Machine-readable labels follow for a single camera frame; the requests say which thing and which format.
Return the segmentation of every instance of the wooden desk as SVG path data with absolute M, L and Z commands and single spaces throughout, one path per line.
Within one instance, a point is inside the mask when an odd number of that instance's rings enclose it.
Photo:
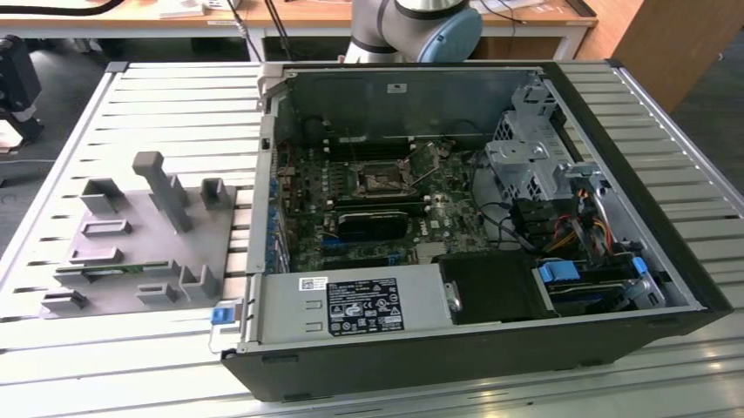
M 0 0 L 0 4 L 61 7 L 93 7 L 106 0 Z M 242 16 L 253 2 L 241 4 Z M 0 15 L 3 32 L 19 37 L 236 37 L 238 29 L 233 14 L 222 10 L 206 10 L 205 16 L 161 19 L 157 0 L 127 0 L 107 13 L 91 17 L 42 15 Z
M 103 0 L 59 0 L 58 5 L 90 7 Z M 352 4 L 326 3 L 316 0 L 276 2 L 288 32 L 293 37 L 348 37 L 352 25 Z M 49 5 L 50 0 L 0 0 L 0 4 Z M 277 30 L 262 0 L 244 0 L 241 13 L 250 26 L 254 39 L 277 36 Z M 516 38 L 555 38 L 553 57 L 573 58 L 596 18 L 581 17 L 565 0 L 548 0 L 541 8 L 517 9 Z M 485 15 L 484 37 L 512 37 L 512 22 Z M 234 37 L 238 35 L 226 11 L 209 10 L 203 17 L 159 19 L 157 0 L 127 2 L 97 17 L 55 17 L 0 15 L 0 28 L 20 37 Z M 264 55 L 264 43 L 256 42 Z

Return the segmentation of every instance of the blue latch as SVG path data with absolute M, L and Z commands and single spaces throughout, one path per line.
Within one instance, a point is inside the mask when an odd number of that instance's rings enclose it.
M 647 266 L 647 262 L 643 260 L 642 257 L 634 257 L 632 264 L 636 266 L 636 271 L 642 276 L 644 276 L 650 272 L 650 267 Z
M 573 261 L 548 261 L 543 264 L 539 271 L 543 277 L 543 283 L 581 279 Z
M 211 310 L 211 324 L 226 325 L 236 322 L 236 308 L 234 307 L 215 307 Z

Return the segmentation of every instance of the warning label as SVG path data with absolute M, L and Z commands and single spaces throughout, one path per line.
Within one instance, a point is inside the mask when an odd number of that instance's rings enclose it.
M 405 329 L 396 279 L 328 283 L 326 293 L 328 331 L 336 337 Z

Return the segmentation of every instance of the slotted metal surface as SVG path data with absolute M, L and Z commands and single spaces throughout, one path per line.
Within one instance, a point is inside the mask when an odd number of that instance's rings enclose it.
M 82 215 L 86 179 L 111 175 L 122 187 L 145 187 L 130 175 L 137 151 L 162 151 L 185 185 L 221 176 L 240 188 L 227 271 L 240 277 L 246 268 L 258 68 L 133 64 L 103 79 L 0 263 L 3 416 L 735 415 L 744 403 L 739 203 L 623 74 L 604 63 L 563 68 L 736 307 L 732 315 L 611 366 L 288 404 L 254 400 L 223 369 L 209 349 L 210 309 L 35 319 L 43 290 L 58 285 L 51 272 Z

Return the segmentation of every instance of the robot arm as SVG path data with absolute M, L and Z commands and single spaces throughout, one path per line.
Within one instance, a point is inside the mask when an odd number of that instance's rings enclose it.
M 451 63 L 479 44 L 483 18 L 468 0 L 356 0 L 345 62 Z

